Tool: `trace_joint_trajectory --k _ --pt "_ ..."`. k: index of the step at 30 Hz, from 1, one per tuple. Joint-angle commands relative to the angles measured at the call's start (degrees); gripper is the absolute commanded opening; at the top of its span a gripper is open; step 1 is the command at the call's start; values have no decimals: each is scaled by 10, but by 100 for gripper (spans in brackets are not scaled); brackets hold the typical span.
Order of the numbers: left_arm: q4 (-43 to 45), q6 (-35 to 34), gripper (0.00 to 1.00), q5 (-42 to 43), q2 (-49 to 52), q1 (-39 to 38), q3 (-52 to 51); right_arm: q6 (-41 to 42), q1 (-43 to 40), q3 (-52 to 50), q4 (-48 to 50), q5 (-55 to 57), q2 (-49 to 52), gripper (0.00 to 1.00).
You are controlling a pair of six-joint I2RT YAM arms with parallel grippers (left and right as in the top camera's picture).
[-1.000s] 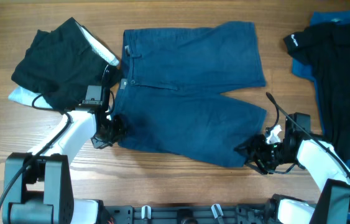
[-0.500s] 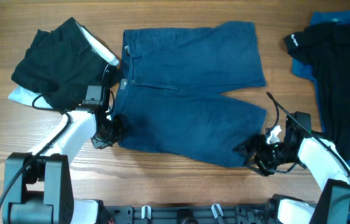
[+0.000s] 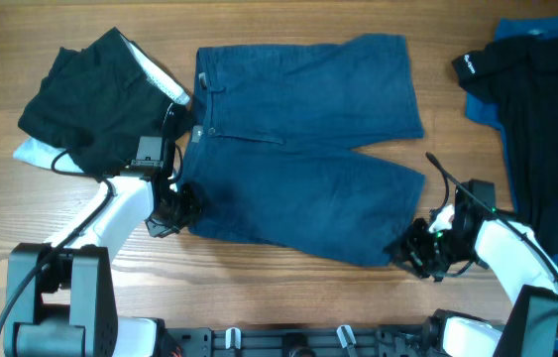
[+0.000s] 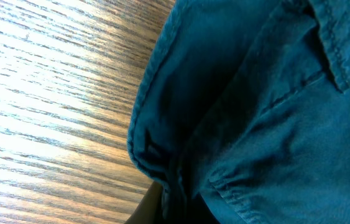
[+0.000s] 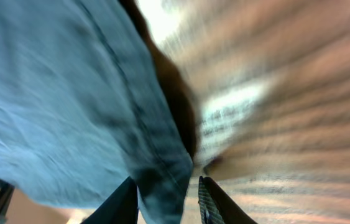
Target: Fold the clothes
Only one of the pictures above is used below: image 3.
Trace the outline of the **dark blue denim shorts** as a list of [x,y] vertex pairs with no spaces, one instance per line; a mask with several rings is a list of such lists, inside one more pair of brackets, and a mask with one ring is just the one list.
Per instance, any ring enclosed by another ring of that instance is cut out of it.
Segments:
[[424,135],[406,40],[201,48],[184,183],[194,235],[387,265],[423,174],[362,153]]

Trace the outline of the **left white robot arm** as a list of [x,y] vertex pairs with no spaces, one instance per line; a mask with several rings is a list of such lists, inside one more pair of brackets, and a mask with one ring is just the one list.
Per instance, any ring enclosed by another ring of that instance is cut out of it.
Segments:
[[100,189],[78,222],[41,244],[10,253],[6,303],[0,313],[0,354],[6,356],[182,356],[183,347],[159,318],[121,317],[111,263],[130,234],[179,232],[200,212],[178,185],[179,145],[143,137],[136,159]]

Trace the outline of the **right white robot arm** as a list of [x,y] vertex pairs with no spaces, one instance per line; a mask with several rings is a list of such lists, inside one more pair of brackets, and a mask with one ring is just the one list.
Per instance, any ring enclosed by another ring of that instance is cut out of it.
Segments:
[[495,207],[495,187],[459,182],[454,203],[416,219],[400,241],[397,264],[420,279],[441,282],[451,267],[493,271],[512,311],[500,327],[460,312],[438,309],[417,339],[424,352],[447,356],[558,356],[558,266],[533,231]]

